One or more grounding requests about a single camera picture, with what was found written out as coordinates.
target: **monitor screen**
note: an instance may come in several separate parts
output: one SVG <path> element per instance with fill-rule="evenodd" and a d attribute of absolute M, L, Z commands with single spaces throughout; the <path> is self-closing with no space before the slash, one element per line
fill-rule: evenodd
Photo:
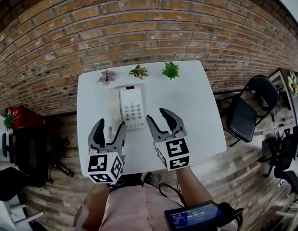
<path fill-rule="evenodd" d="M 187 228 L 193 225 L 210 223 L 223 212 L 214 204 L 204 205 L 181 213 L 171 214 L 172 223 L 176 229 Z"/>

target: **black and white marker cube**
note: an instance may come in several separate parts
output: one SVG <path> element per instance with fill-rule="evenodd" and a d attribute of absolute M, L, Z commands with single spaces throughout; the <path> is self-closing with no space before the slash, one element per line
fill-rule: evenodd
<path fill-rule="evenodd" d="M 155 150 L 168 170 L 189 166 L 189 151 L 184 137 L 157 142 Z"/>
<path fill-rule="evenodd" d="M 115 184 L 123 167 L 117 152 L 90 154 L 88 174 L 94 183 Z"/>

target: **black shoe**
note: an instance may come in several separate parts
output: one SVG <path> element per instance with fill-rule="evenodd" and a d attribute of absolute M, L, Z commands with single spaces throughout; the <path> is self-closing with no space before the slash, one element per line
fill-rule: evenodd
<path fill-rule="evenodd" d="M 147 173 L 147 175 L 144 177 L 144 183 L 147 183 L 149 185 L 153 185 L 154 183 L 154 177 L 151 172 Z"/>

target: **red box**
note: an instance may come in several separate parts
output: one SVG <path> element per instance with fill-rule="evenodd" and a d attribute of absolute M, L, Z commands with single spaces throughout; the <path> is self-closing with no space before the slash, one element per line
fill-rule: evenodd
<path fill-rule="evenodd" d="M 44 127 L 44 118 L 23 106 L 11 109 L 11 113 L 16 118 L 12 129 Z"/>

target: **brick wall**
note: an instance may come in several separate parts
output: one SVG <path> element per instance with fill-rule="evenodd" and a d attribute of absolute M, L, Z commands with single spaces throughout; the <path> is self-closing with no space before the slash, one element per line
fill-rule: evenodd
<path fill-rule="evenodd" d="M 199 59 L 213 91 L 298 70 L 298 26 L 278 0 L 2 0 L 0 113 L 76 110 L 80 73 Z"/>

